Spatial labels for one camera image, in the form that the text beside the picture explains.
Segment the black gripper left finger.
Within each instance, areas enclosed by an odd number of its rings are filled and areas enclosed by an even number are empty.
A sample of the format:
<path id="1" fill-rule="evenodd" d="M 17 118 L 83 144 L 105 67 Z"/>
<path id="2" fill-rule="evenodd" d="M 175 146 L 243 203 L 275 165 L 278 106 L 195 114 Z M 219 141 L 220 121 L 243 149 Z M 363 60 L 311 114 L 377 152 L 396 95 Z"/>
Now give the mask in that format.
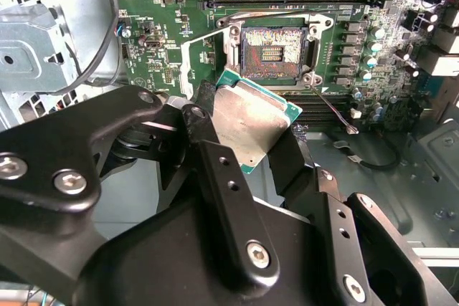
<path id="1" fill-rule="evenodd" d="M 209 113 L 197 105 L 166 110 L 157 96 L 125 86 L 1 134 L 1 265 L 43 287 L 74 283 L 98 244 L 90 216 L 108 174 L 117 137 L 156 118 L 166 142 L 152 158 L 191 170 L 186 192 L 202 201 L 250 196 L 231 148 L 221 145 Z"/>

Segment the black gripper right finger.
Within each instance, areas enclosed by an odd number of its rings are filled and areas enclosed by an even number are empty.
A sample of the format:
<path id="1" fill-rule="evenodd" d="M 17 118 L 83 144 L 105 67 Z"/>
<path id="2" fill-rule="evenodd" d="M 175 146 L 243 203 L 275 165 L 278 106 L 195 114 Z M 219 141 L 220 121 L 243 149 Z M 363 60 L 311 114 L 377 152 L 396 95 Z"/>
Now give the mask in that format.
<path id="1" fill-rule="evenodd" d="M 287 129 L 268 153 L 284 207 L 306 218 L 310 286 L 320 305 L 447 305 L 448 291 L 368 196 L 344 198 Z"/>

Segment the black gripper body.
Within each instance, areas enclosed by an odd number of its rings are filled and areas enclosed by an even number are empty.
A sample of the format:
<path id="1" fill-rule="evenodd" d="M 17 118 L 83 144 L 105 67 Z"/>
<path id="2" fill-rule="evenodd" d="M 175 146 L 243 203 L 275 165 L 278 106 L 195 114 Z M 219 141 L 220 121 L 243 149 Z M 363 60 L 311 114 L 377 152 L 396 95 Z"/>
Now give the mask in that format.
<path id="1" fill-rule="evenodd" d="M 318 235 L 344 220 L 336 199 L 312 221 L 250 196 L 192 198 L 103 245 L 77 305 L 340 305 L 345 291 Z"/>

